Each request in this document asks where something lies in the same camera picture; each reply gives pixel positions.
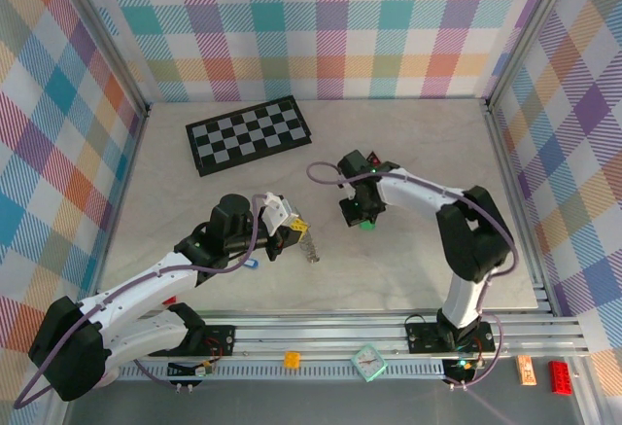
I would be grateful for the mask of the aluminium frame post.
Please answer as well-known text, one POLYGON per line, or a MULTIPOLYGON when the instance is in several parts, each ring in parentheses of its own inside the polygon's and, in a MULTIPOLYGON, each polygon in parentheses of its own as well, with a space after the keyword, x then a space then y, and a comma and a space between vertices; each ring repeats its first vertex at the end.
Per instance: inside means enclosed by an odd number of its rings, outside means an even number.
POLYGON ((97 7, 91 0, 70 1, 84 22, 84 26, 93 39, 96 48, 102 52, 111 70, 118 77, 121 87, 129 96, 140 115, 143 118, 147 118, 150 111, 149 103, 138 88, 97 7))
POLYGON ((527 56, 529 49, 535 42, 536 37, 546 23, 557 0, 527 0, 520 8, 517 22, 520 22, 519 32, 508 37, 509 49, 503 51, 499 60, 497 74, 491 75, 491 80, 482 94, 482 99, 487 106, 487 112, 493 115, 500 107, 501 100, 509 91, 509 88, 520 70, 520 65, 527 56))

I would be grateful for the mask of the red toy brick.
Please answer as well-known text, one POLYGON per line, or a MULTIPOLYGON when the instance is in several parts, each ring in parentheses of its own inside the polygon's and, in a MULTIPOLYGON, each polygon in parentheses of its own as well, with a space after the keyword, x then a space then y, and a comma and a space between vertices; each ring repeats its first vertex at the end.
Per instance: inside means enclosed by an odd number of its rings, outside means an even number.
POLYGON ((568 364, 562 361, 550 361, 548 366, 552 393, 570 396, 572 394, 572 384, 568 364))

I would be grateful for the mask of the aluminium table side rail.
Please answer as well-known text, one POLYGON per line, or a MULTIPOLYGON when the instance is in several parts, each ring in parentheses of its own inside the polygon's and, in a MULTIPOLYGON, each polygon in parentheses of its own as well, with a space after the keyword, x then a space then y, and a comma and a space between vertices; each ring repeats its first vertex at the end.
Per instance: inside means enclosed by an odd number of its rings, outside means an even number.
POLYGON ((513 168, 509 150, 501 134, 499 121, 494 110, 485 100, 480 101, 480 107, 484 123, 492 142, 496 161, 501 170, 501 179, 508 199, 513 223, 516 228, 514 232, 515 241, 519 242, 521 245, 521 255, 532 282, 536 286, 541 287, 547 296, 550 312, 554 316, 561 316, 561 308, 553 286, 550 283, 545 267, 545 260, 537 244, 536 235, 530 227, 528 209, 524 203, 524 197, 513 168))
POLYGON ((118 163, 115 182, 111 189, 112 204, 104 212, 104 228, 95 238, 93 252, 86 269, 81 287, 81 296, 95 295, 99 289, 100 280, 105 269, 106 260, 114 240, 115 232, 121 218, 121 211, 132 172, 144 136, 145 128, 153 110, 153 102, 144 105, 135 123, 134 133, 128 136, 118 163))

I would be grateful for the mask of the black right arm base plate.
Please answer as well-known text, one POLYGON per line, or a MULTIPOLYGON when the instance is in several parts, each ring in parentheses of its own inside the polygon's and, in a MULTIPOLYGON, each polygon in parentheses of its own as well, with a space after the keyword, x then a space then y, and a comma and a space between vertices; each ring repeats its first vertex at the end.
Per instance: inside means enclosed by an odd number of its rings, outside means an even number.
POLYGON ((410 354, 494 353, 496 351, 492 328, 488 322, 480 322, 455 347, 450 347, 444 342, 437 332, 435 323, 406 323, 404 329, 410 354))

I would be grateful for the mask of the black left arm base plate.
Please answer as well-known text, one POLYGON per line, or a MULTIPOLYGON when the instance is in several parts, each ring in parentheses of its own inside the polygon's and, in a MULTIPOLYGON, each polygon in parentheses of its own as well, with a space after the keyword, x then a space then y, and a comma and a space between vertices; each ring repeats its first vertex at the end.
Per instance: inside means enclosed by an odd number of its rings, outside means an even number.
POLYGON ((231 356, 235 344, 236 327, 233 325, 205 325, 190 328, 181 344, 162 349, 150 357, 226 357, 231 356))

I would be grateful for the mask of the aluminium mounting rail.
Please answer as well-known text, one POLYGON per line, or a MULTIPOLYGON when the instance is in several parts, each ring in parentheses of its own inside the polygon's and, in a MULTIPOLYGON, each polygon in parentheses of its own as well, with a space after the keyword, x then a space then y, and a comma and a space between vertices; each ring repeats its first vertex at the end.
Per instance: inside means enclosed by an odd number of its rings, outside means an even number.
MULTIPOLYGON (((431 313, 411 316, 404 311, 333 311, 259 313, 203 311, 207 325, 232 325, 235 341, 230 360, 277 360, 296 351, 307 360, 341 360, 367 344, 383 357, 409 354, 404 322, 432 322, 431 313)), ((501 326, 492 328, 503 357, 574 357, 588 354, 579 323, 571 317, 555 317, 548 311, 502 312, 501 326)), ((152 312, 148 318, 106 328, 104 346, 119 364, 140 359, 165 347, 176 346, 184 337, 183 323, 171 314, 152 312)))

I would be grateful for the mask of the teal square clock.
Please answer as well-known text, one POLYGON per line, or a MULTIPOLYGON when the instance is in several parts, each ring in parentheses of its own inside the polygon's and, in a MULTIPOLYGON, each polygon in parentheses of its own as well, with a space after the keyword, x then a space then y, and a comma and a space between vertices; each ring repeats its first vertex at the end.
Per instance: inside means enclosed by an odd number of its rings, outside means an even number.
POLYGON ((388 367, 386 360, 370 344, 358 351, 351 358, 351 363, 366 382, 373 381, 388 367))

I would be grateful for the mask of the black grey chessboard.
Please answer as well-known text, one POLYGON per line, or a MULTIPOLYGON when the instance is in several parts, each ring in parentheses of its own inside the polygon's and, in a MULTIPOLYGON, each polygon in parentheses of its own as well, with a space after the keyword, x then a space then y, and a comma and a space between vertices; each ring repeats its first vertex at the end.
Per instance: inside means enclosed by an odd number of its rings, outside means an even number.
POLYGON ((201 177, 312 142, 293 96, 285 96, 186 126, 201 177))

